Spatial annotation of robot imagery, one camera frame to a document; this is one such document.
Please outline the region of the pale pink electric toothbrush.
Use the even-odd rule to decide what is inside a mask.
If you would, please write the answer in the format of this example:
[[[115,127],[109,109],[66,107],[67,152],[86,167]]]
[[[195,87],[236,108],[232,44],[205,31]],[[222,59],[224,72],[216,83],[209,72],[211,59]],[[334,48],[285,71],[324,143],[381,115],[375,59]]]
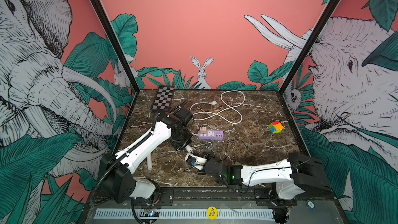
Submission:
[[[147,170],[152,171],[152,157],[151,154],[149,154],[146,158],[147,161]]]

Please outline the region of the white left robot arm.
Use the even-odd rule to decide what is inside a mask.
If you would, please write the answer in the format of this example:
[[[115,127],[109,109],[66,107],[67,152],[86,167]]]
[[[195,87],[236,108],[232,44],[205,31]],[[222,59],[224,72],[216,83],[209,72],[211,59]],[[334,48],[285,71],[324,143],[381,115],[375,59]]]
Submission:
[[[100,161],[97,185],[92,190],[90,203],[96,204],[94,196],[99,189],[116,203],[122,203],[129,198],[154,201],[158,195],[156,184],[149,179],[135,178],[133,174],[163,142],[169,140],[177,150],[189,145],[192,134],[187,125],[192,118],[193,114],[183,107],[177,107],[172,113],[159,114],[151,128],[130,146],[114,155],[104,155]]]

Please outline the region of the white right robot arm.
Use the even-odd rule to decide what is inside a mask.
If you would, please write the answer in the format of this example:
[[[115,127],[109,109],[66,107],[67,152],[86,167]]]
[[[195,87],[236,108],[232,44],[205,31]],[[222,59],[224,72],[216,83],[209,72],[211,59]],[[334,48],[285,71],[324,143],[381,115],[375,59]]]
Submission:
[[[322,162],[298,152],[290,153],[282,161],[260,166],[239,163],[227,166],[214,158],[207,159],[193,153],[188,153],[185,161],[219,184],[243,194],[259,184],[275,184],[275,194],[282,200],[292,200],[306,193],[315,197],[333,193]]]

